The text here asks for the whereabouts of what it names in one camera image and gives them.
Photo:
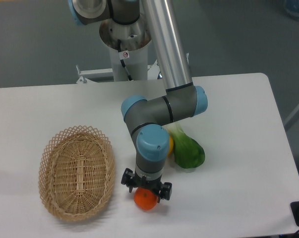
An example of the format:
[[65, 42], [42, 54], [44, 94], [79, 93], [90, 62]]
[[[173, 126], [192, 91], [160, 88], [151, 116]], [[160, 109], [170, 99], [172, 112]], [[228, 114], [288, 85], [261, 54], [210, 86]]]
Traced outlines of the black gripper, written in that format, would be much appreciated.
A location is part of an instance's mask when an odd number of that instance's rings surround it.
[[161, 178], [162, 175], [154, 180], [143, 179], [138, 174], [134, 174], [131, 169], [126, 168], [121, 178], [121, 184], [128, 187], [129, 192], [132, 192], [134, 188], [138, 187], [152, 192], [158, 192], [157, 202], [160, 203], [161, 200], [169, 201], [172, 194], [172, 183], [161, 183]]

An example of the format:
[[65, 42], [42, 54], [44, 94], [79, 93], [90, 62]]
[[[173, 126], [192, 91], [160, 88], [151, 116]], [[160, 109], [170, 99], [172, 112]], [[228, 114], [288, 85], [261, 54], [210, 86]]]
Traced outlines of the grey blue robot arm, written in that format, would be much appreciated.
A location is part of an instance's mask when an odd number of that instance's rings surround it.
[[193, 117], [208, 107], [207, 96], [195, 86], [182, 48], [170, 0], [70, 0], [77, 24], [100, 22], [99, 34], [109, 49], [115, 81], [147, 80], [148, 45], [156, 48], [166, 94], [147, 100], [130, 96], [121, 113], [136, 149], [135, 169], [126, 169], [121, 183], [145, 188], [169, 200], [172, 184], [161, 182], [170, 138], [164, 126]]

